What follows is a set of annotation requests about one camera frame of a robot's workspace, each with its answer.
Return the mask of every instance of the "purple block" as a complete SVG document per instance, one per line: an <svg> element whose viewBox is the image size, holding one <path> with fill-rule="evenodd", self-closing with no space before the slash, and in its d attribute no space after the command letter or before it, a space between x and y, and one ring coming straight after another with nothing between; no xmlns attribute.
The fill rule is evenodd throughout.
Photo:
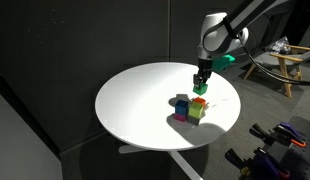
<svg viewBox="0 0 310 180"><path fill-rule="evenodd" d="M175 118L176 120L179 120L179 121L182 121L182 122L185 122L185 121L186 121L186 116L184 116L184 115L174 114L174 118Z"/></svg>

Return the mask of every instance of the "table leg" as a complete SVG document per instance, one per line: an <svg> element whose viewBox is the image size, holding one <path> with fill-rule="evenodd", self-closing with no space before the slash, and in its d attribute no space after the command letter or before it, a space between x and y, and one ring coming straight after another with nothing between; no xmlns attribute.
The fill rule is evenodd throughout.
<svg viewBox="0 0 310 180"><path fill-rule="evenodd" d="M188 164L188 162L177 152L168 151L168 154L176 161L176 163L183 169L191 180L203 180L197 172Z"/></svg>
<svg viewBox="0 0 310 180"><path fill-rule="evenodd" d="M140 152L140 151L147 151L146 149L142 149L142 148L138 148L135 146L131 146L131 145L124 145L121 146L118 149L119 153L121 154L126 154L126 153L133 153L133 152Z"/></svg>

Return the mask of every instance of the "stacked blocks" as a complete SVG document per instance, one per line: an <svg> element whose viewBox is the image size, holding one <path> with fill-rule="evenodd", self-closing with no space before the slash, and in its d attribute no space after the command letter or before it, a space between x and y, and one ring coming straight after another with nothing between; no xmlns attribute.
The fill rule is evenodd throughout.
<svg viewBox="0 0 310 180"><path fill-rule="evenodd" d="M189 108L187 121L198 126L203 110L204 106L202 104L193 101L191 107Z"/></svg>
<svg viewBox="0 0 310 180"><path fill-rule="evenodd" d="M197 97L197 98L195 98L195 99L193 100L193 102L197 102L197 103L203 105L203 108L205 108L205 105L206 105L205 99L200 98L200 97Z"/></svg>
<svg viewBox="0 0 310 180"><path fill-rule="evenodd" d="M200 83L199 84L199 89L197 89L195 86L193 88L193 92L198 94L198 95L203 95L207 91L207 84L205 83Z"/></svg>
<svg viewBox="0 0 310 180"><path fill-rule="evenodd" d="M188 109L188 102L183 101L183 100L178 100L175 104L174 118L182 122L186 121L187 109Z"/></svg>
<svg viewBox="0 0 310 180"><path fill-rule="evenodd" d="M175 104L175 114L174 118L176 120L199 125L200 119L204 112L206 106L206 101L203 98L197 97L193 99L191 106L188 108L188 102L183 100L178 100Z"/></svg>

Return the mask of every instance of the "chair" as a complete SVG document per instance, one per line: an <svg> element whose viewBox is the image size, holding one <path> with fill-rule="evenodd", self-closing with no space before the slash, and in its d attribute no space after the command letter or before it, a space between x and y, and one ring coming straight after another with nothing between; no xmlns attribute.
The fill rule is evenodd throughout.
<svg viewBox="0 0 310 180"><path fill-rule="evenodd" d="M282 55L282 54L273 54L271 52L264 52L258 57L256 57L254 60L264 67L270 67L270 68L279 67L284 77L302 80L302 71L300 68L300 64L310 60L310 48L301 46L292 46L292 45L285 45L285 46L291 49L292 53L291 55ZM255 68L256 65L252 64L243 79L246 80ZM284 84L286 95L289 98L292 98L291 84L288 83Z"/></svg>

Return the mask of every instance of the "table top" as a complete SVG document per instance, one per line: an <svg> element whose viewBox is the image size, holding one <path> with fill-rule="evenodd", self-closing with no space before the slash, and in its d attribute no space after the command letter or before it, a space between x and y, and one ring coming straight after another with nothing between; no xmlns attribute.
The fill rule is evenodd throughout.
<svg viewBox="0 0 310 180"><path fill-rule="evenodd" d="M212 73L208 104L195 126L173 118L177 100L198 97L193 92L193 74L198 68L183 63L152 63L123 71L98 92L95 110L106 130L123 142L149 150L186 150L209 144L227 132L240 113L234 87Z"/></svg>

